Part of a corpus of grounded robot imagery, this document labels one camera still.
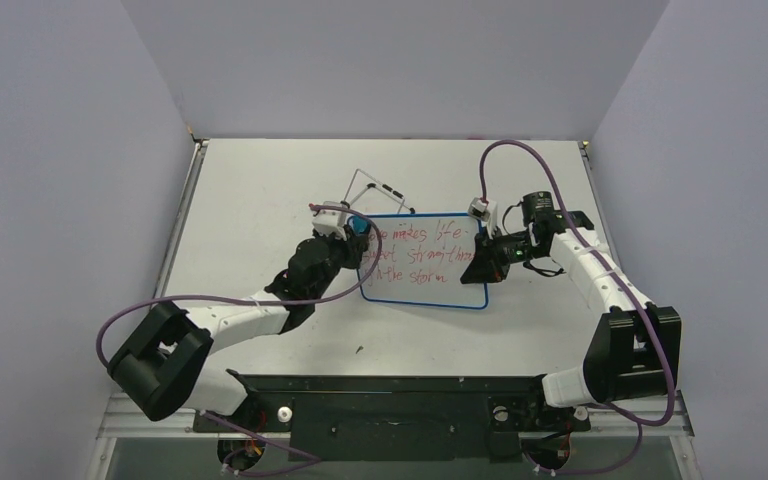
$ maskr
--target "gray floor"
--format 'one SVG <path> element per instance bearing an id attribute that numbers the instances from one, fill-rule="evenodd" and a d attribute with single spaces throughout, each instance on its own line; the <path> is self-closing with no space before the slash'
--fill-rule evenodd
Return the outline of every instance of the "gray floor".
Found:
<path id="1" fill-rule="evenodd" d="M 573 439 L 573 456 L 568 468 L 600 467 L 623 457 L 634 438 Z M 256 470 L 265 471 L 286 465 L 286 454 L 267 450 Z M 109 480 L 191 480 L 233 478 L 220 476 L 215 439 L 121 439 L 111 463 Z M 517 479 L 538 478 L 523 463 L 491 464 L 469 459 L 451 462 L 326 462 L 273 478 L 292 480 L 325 479 Z M 540 474 L 539 478 L 550 478 Z M 611 474 L 577 478 L 599 479 L 678 479 L 678 468 L 669 438 L 644 438 L 637 457 Z"/>

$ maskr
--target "white table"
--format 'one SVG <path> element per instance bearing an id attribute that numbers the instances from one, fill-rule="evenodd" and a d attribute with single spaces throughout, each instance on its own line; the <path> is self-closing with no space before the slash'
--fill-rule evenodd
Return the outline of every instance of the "white table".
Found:
<path id="1" fill-rule="evenodd" d="M 464 211 L 480 194 L 478 160 L 489 143 L 211 140 L 166 293 L 245 297 L 263 288 L 310 236 L 307 205 L 341 200 L 355 168 L 404 193 L 417 211 Z M 603 233 L 578 144 L 529 143 L 552 168 L 568 208 L 583 210 Z M 538 163 L 516 147 L 494 150 L 486 170 L 488 196 L 500 208 L 549 190 Z M 395 211 L 375 193 L 357 208 Z M 519 209 L 508 225 L 521 226 Z M 329 292 L 355 281 L 344 271 Z M 490 286 L 490 305 L 482 311 L 370 303 L 356 293 L 317 306 L 288 334 L 236 345 L 209 362 L 261 374 L 538 375 L 581 362 L 595 328 L 590 318 L 567 278 L 514 266 L 505 282 Z"/>

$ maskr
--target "blue whiteboard frame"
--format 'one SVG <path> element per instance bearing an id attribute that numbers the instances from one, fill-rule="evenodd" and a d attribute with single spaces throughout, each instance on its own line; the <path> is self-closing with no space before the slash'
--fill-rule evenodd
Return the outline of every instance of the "blue whiteboard frame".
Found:
<path id="1" fill-rule="evenodd" d="M 375 220 L 376 218 L 417 218 L 417 217 L 437 217 L 437 218 L 451 218 L 451 217 L 468 217 L 469 215 L 466 213 L 384 213 L 384 214 L 371 214 L 367 215 L 369 218 Z M 349 221 L 355 219 L 357 217 L 350 217 Z M 484 227 L 481 225 L 481 222 L 476 220 L 478 223 L 478 231 L 481 232 L 484 230 Z M 358 281 L 360 281 L 360 269 L 356 270 L 355 273 L 357 273 Z M 490 305 L 490 291 L 487 288 L 487 284 L 484 284 L 484 305 L 481 305 L 480 307 L 471 307 L 467 305 L 448 305 L 443 303 L 424 303 L 424 302 L 400 302 L 398 300 L 377 300 L 372 299 L 366 296 L 366 294 L 363 292 L 363 285 L 360 286 L 360 296 L 363 297 L 364 300 L 367 302 L 376 302 L 376 303 L 392 303 L 396 305 L 416 305 L 421 307 L 445 307 L 445 308 L 462 308 L 465 310 L 484 310 L 487 308 L 487 305 Z"/>

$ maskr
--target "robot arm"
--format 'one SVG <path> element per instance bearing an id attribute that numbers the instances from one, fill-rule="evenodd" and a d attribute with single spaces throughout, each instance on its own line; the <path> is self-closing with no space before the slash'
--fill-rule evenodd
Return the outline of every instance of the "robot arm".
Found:
<path id="1" fill-rule="evenodd" d="M 485 209 L 475 208 L 484 205 Z M 526 195 L 522 202 L 526 230 L 501 235 L 492 212 L 495 202 L 473 201 L 469 212 L 484 220 L 487 229 L 476 235 L 476 254 L 461 283 L 497 283 L 507 278 L 510 266 L 536 258 L 551 258 L 568 274 L 593 314 L 597 327 L 581 365 L 543 377 L 546 403 L 568 407 L 666 393 L 664 372 L 637 309 L 618 288 L 612 274 L 644 305 L 664 349 L 673 378 L 677 378 L 681 319 L 672 307 L 657 307 L 622 273 L 599 241 L 593 223 L 583 212 L 569 212 L 581 243 L 555 210 L 549 192 Z M 593 255 L 597 250 L 607 268 Z"/>
<path id="2" fill-rule="evenodd" d="M 247 392 L 226 371 L 205 367 L 207 357 L 254 337 L 286 333 L 313 314 L 309 302 L 276 303 L 322 298 L 341 269 L 360 266 L 369 246 L 368 227 L 356 232 L 346 217 L 343 212 L 317 211 L 313 237 L 296 247 L 287 269 L 272 283 L 248 297 L 253 307 L 183 310 L 173 302 L 158 303 L 110 359 L 108 374 L 151 420 L 166 418 L 181 407 L 234 413 Z"/>

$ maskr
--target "gray wall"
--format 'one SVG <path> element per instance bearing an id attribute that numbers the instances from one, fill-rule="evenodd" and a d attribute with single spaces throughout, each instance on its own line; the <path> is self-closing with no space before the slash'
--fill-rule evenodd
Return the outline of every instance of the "gray wall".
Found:
<path id="1" fill-rule="evenodd" d="M 685 319 L 706 478 L 768 478 L 768 2 L 672 0 L 592 143 L 624 267 Z"/>
<path id="2" fill-rule="evenodd" d="M 667 0 L 123 0 L 202 137 L 584 139 Z"/>
<path id="3" fill-rule="evenodd" d="M 95 331 L 150 294 L 191 153 L 118 1 L 0 1 L 1 479 L 83 476 Z"/>

